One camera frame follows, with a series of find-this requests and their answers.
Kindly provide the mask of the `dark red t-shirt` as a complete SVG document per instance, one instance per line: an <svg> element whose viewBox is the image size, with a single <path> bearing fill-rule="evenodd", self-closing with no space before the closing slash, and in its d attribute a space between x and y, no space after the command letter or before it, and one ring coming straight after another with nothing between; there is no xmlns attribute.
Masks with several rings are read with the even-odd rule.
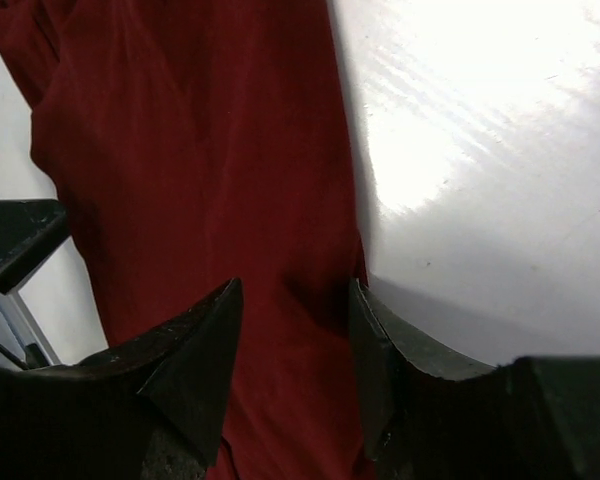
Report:
<svg viewBox="0 0 600 480"><path fill-rule="evenodd" d="M213 479L370 479L348 341L365 273L322 1L0 1L104 333L229 278L244 314Z"/></svg>

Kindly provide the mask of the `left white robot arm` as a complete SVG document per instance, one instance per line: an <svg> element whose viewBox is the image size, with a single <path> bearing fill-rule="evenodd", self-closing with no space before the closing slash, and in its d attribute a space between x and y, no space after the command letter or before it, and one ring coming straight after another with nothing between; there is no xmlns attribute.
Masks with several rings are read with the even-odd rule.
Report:
<svg viewBox="0 0 600 480"><path fill-rule="evenodd" d="M27 370L60 362L20 295L69 237L56 200L0 200L0 367Z"/></svg>

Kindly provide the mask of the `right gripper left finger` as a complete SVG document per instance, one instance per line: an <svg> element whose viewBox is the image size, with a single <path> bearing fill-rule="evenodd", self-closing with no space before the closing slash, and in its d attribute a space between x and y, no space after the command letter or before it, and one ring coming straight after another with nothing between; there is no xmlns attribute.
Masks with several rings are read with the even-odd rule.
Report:
<svg viewBox="0 0 600 480"><path fill-rule="evenodd" d="M215 465L242 284L75 365L0 367L0 479L195 479Z"/></svg>

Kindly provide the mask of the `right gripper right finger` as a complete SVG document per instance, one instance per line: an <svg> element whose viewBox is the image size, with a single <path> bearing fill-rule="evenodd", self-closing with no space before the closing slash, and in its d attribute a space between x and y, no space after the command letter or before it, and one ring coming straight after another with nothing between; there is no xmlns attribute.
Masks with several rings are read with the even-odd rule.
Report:
<svg viewBox="0 0 600 480"><path fill-rule="evenodd" d="M600 479L600 357L492 367L349 285L364 451L381 479Z"/></svg>

